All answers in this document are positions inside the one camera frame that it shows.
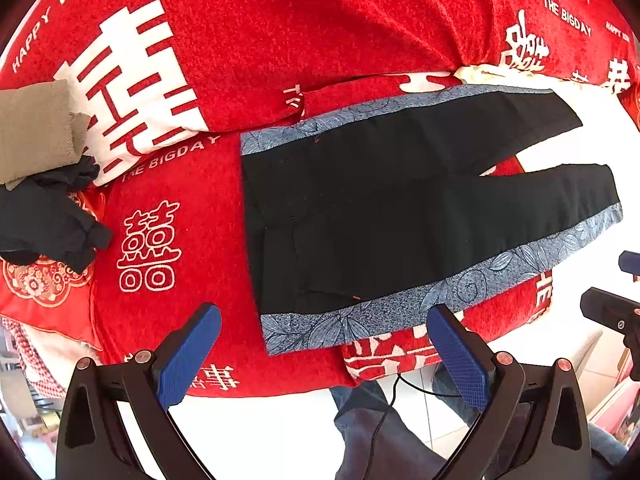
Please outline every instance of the denim pants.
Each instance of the denim pants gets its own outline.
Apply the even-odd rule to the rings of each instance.
[[[433,378],[432,388],[435,393],[456,395],[458,390],[445,368],[440,365]],[[362,480],[367,469],[370,456],[373,431],[380,422],[388,402],[377,382],[364,382],[357,388],[338,386],[331,389],[338,414],[334,419],[336,428],[342,434],[345,443],[342,466],[336,473],[337,480]],[[462,399],[443,398],[460,418],[470,426],[478,410],[467,406]],[[512,426],[518,423],[518,413],[512,419]],[[494,457],[485,474],[486,480],[494,480],[504,473],[508,464],[500,460],[505,451],[516,446],[510,442],[512,428]],[[589,425],[591,440],[591,475],[589,479],[606,480],[613,467],[626,453],[622,444],[609,433]],[[391,409],[386,416],[378,436],[368,480],[431,480],[440,470],[445,460],[425,446],[402,422],[398,412]]]

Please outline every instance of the beige towel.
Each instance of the beige towel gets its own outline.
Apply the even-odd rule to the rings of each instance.
[[[78,162],[88,121],[70,113],[65,80],[0,91],[0,184]]]

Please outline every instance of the black cable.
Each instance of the black cable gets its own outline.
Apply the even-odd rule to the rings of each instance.
[[[401,374],[398,374],[398,377],[396,378],[396,382],[394,383],[393,396],[391,397],[391,402],[389,403],[389,406],[385,410],[385,413],[382,414],[382,418],[380,418],[380,422],[376,426],[376,429],[373,431],[373,436],[371,437],[371,448],[370,448],[370,451],[369,451],[369,461],[367,462],[367,470],[365,471],[362,480],[367,480],[369,478],[369,473],[371,472],[371,467],[373,466],[373,454],[374,454],[375,449],[376,449],[376,437],[378,436],[378,433],[380,432],[380,428],[382,428],[382,424],[384,423],[384,421],[386,419],[386,416],[391,411],[391,408],[393,407],[394,403],[396,402],[396,387],[398,386],[398,382],[399,381],[402,381],[403,383],[407,384],[408,386],[411,386],[412,388],[418,390],[419,392],[422,392],[424,394],[430,394],[430,395],[435,396],[435,397],[449,397],[451,399],[461,399],[462,398],[462,396],[460,396],[460,395],[436,394],[434,392],[428,392],[427,390],[423,390],[422,388],[418,388],[418,386],[416,386],[415,384],[411,384],[404,377],[402,377]]]
[[[400,380],[404,383],[404,384],[408,384],[409,386],[411,386],[412,388],[418,390],[419,392],[422,392],[424,394],[429,394],[432,395],[434,397],[446,397],[447,399],[462,399],[462,395],[451,395],[451,394],[437,394],[436,392],[429,392],[427,390],[423,390],[422,388],[418,388],[418,386],[416,386],[415,384],[411,384],[409,381],[407,381],[404,377],[402,377],[400,374],[398,374],[398,377],[400,377]]]

